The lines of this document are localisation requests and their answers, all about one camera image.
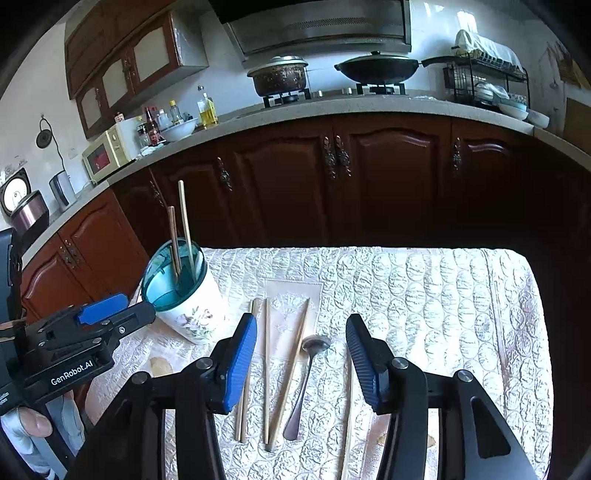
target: upper cabinet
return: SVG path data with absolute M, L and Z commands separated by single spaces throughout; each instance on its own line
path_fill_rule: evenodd
M 117 112 L 209 65 L 199 12 L 161 12 L 169 3 L 102 0 L 66 41 L 69 93 L 87 138 L 111 126 Z

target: cloth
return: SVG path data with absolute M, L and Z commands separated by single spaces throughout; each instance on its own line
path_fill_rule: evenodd
M 524 72 L 521 62 L 513 50 L 476 33 L 460 30 L 456 35 L 456 46 L 460 47 L 453 50 L 456 55 L 472 54 L 474 52 L 474 56 L 479 57 L 480 52 L 482 52 L 493 59 L 507 62 Z
M 304 396 L 300 435 L 279 435 L 275 451 L 262 443 L 264 370 L 252 361 L 247 415 L 248 441 L 234 441 L 235 415 L 216 416 L 220 451 L 228 479 L 338 479 L 348 455 L 348 478 L 375 478 L 387 417 L 364 403 L 346 360 L 345 321 L 360 313 L 372 336 L 393 353 L 427 372 L 472 371 L 521 442 L 538 477 L 550 461 L 553 390 L 547 332 L 540 295 L 527 260 L 508 250 L 386 249 L 380 247 L 204 249 L 233 329 L 248 303 L 263 297 L 273 280 L 322 284 L 316 332 L 332 340 L 316 356 Z M 157 349 L 176 372 L 209 354 L 213 345 L 194 345 L 162 322 L 121 340 L 115 366 L 96 377 L 86 400 L 96 422 L 125 381 Z M 283 422 L 295 403 L 305 364 L 296 369 Z M 286 362 L 271 361 L 271 412 L 275 412 Z M 348 385 L 353 374 L 352 434 L 348 452 Z M 436 478 L 439 434 L 430 417 L 426 478 Z M 167 479 L 176 479 L 174 414 L 165 424 Z

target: wall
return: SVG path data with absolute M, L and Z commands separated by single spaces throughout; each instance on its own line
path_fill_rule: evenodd
M 61 161 L 53 142 L 44 150 L 35 144 L 42 113 L 51 122 L 74 191 L 89 181 L 80 156 L 88 141 L 67 93 L 64 29 L 61 21 L 42 36 L 0 99 L 0 170 L 26 161 L 31 188 L 41 190 L 52 213 L 58 206 L 48 181 L 61 170 Z M 6 226 L 2 212 L 0 229 Z
M 530 39 L 532 102 L 536 110 L 550 117 L 549 130 L 560 135 L 564 129 L 567 98 L 591 106 L 591 91 L 560 80 L 558 65 L 547 53 L 548 45 L 554 47 L 558 38 L 541 20 L 525 22 L 525 31 Z
M 513 48 L 524 66 L 529 66 L 530 47 L 523 35 L 523 22 L 475 0 L 438 0 L 435 3 L 411 0 L 413 51 L 408 56 L 423 60 L 449 54 L 457 31 L 463 27 L 458 16 L 460 11 L 473 15 L 480 35 Z M 214 99 L 219 114 L 262 103 L 215 14 L 205 13 L 200 18 L 200 24 L 209 68 L 161 92 L 146 105 L 162 108 L 168 105 L 170 99 L 175 99 L 182 111 L 195 116 L 198 111 L 197 101 L 200 99 L 197 85 L 205 87 L 208 95 Z M 298 51 L 294 48 L 290 53 L 298 54 Z M 353 81 L 337 72 L 334 65 L 366 54 L 367 52 L 360 51 L 305 55 L 310 64 L 310 89 L 326 91 L 355 86 Z M 419 67 L 416 74 L 406 81 L 407 90 L 415 90 L 413 93 L 434 93 L 438 98 L 445 97 L 441 67 Z M 519 87 L 521 86 L 515 91 L 525 93 Z

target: electrical cord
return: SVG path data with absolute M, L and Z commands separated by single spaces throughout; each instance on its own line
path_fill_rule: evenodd
M 53 134 L 53 129 L 52 129 L 52 127 L 51 127 L 51 123 L 49 123 L 49 122 L 47 121 L 47 118 L 45 118 L 43 115 L 41 115 L 41 120 L 39 120 L 39 130 L 40 130 L 40 131 L 42 130 L 42 129 L 41 129 L 41 122 L 43 122 L 43 121 L 45 121 L 45 123 L 46 123 L 46 124 L 47 124 L 47 126 L 49 127 L 49 131 L 51 132 L 51 137 L 52 137 L 53 141 L 54 141 L 54 142 L 55 142 L 55 144 L 56 144 L 57 154 L 60 156 L 60 159 L 61 159 L 61 168 L 62 168 L 62 170 L 64 170 L 64 171 L 65 171 L 65 170 L 66 170 L 66 166 L 64 165 L 64 157 L 62 157 L 62 156 L 61 156 L 61 153 L 60 153 L 60 146 L 57 144 L 56 136 Z

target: chopstick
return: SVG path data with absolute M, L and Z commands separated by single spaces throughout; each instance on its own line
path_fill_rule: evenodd
M 178 255 L 177 220 L 174 216 L 174 207 L 168 207 L 168 225 L 170 227 L 170 239 L 173 246 L 173 266 L 177 276 L 181 274 L 181 259 Z
M 254 314 L 254 300 L 249 302 L 248 310 Z M 238 410 L 236 411 L 236 431 L 234 432 L 234 440 L 242 443 L 246 443 L 246 412 L 248 410 L 248 393 L 250 387 L 251 366 L 249 364 L 248 372 L 246 373 L 246 379 L 244 380 L 244 387 L 242 388 L 242 395 L 240 396 L 240 402 L 238 402 Z
M 285 404 L 287 403 L 287 396 L 290 392 L 291 380 L 293 379 L 294 372 L 296 371 L 297 357 L 300 353 L 302 338 L 304 338 L 304 331 L 306 330 L 306 321 L 308 318 L 309 311 L 310 299 L 307 299 L 306 304 L 304 306 L 304 311 L 301 316 L 300 327 L 298 328 L 297 336 L 295 337 L 293 350 L 291 351 L 290 366 L 286 377 L 287 381 L 284 381 L 282 386 L 281 401 L 279 404 L 279 411 L 277 413 L 277 421 L 273 425 L 271 440 L 265 444 L 265 450 L 267 450 L 267 452 L 272 452 L 273 448 L 275 448 L 275 441 L 277 440 L 277 434 L 279 432 L 279 428 L 281 427 L 281 419 L 283 418 L 283 411 L 285 410 Z
M 347 351 L 347 365 L 349 370 L 349 382 L 347 388 L 347 424 L 346 424 L 346 433 L 345 437 L 345 445 L 343 446 L 343 465 L 340 471 L 340 480 L 346 480 L 349 477 L 349 452 L 351 450 L 351 432 L 353 431 L 353 362 L 351 360 L 351 355 Z
M 191 243 L 191 232 L 189 231 L 189 217 L 187 216 L 187 202 L 184 194 L 184 181 L 182 180 L 178 181 L 178 196 L 181 203 L 181 218 L 183 219 L 183 231 L 185 234 L 185 241 L 187 243 L 187 252 L 189 253 L 189 267 L 191 267 L 191 277 L 193 277 L 193 280 L 197 280 L 197 272 L 195 272 L 195 259 L 193 258 L 193 244 Z
M 270 399 L 270 382 L 271 382 L 271 305 L 269 299 L 265 299 L 265 398 L 263 406 L 263 442 L 265 445 L 269 443 L 269 403 Z

